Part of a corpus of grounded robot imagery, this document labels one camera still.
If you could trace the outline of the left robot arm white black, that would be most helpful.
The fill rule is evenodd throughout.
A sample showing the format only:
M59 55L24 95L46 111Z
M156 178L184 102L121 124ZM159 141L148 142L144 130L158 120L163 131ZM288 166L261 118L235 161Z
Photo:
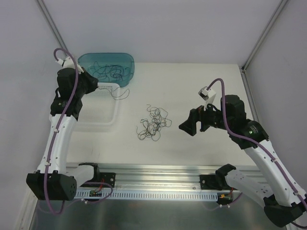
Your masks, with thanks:
M73 68L61 69L57 75L47 146L37 170L27 175L26 183L39 200L71 201L78 187L85 183L97 186L101 181L96 163L80 163L72 172L66 172L69 143L83 106L82 97L97 89L98 80L86 70L76 75Z

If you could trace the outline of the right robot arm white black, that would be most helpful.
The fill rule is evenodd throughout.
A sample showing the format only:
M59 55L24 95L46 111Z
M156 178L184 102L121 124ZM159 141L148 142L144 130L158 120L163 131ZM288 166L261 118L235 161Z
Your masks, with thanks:
M306 212L307 193L279 161L263 127L247 118L244 102L237 95L222 98L220 109L212 104L214 97L203 93L200 96L206 104L191 109L179 129L191 136L197 133L197 122L201 123L201 132L210 127L225 129L226 118L233 132L231 140L255 162L268 182L267 186L260 185L235 166L226 164L216 170L215 175L201 176L201 185L215 190L238 189L259 204L277 227L294 224Z

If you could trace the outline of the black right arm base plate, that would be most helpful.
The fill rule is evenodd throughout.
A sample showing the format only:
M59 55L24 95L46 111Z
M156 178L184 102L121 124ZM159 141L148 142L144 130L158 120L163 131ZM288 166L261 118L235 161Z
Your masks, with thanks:
M201 190L231 190L224 177L216 174L201 174L199 178Z

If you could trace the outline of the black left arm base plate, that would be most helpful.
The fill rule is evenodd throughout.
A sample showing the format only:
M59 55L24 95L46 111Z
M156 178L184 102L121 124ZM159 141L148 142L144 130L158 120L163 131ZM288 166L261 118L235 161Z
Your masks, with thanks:
M113 188L115 187L116 182L116 173L114 172L100 172L98 177L99 182L109 184Z

